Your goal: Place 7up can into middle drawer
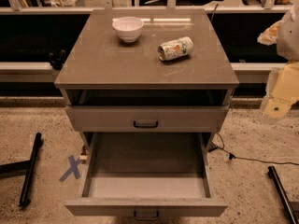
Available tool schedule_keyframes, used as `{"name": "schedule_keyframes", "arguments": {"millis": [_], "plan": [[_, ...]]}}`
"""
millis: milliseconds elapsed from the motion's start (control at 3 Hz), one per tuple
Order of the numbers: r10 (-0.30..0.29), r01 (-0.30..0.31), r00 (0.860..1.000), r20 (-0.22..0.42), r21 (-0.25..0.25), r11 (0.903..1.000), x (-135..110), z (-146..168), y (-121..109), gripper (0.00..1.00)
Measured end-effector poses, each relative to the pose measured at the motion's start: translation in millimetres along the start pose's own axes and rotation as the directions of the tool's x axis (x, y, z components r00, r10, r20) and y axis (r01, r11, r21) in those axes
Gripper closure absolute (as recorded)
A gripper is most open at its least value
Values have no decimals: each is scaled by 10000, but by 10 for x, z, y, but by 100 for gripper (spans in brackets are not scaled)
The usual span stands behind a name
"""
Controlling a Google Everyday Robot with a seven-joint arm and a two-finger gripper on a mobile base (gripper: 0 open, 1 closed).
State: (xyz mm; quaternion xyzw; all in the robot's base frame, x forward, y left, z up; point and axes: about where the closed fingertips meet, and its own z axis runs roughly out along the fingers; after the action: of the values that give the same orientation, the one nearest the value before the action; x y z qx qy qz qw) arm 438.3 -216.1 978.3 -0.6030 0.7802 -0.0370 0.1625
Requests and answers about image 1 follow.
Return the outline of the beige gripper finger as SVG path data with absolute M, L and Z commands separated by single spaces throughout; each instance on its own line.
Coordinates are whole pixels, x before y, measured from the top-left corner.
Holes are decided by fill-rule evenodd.
M 283 119 L 299 101 L 299 62 L 288 61 L 282 68 L 274 68 L 265 90 L 266 95 L 260 106 L 261 121 L 275 123 Z
M 278 41 L 278 30 L 280 27 L 281 21 L 276 21 L 266 30 L 264 30 L 257 38 L 257 41 L 260 44 L 270 46 L 276 44 Z

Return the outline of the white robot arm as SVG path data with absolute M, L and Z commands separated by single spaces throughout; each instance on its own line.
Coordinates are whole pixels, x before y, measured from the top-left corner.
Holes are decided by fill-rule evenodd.
M 277 54 L 288 62 L 273 68 L 266 84 L 266 95 L 260 109 L 265 122 L 283 119 L 299 101 L 299 6 L 295 3 L 280 21 L 275 22 L 257 41 L 277 45 Z

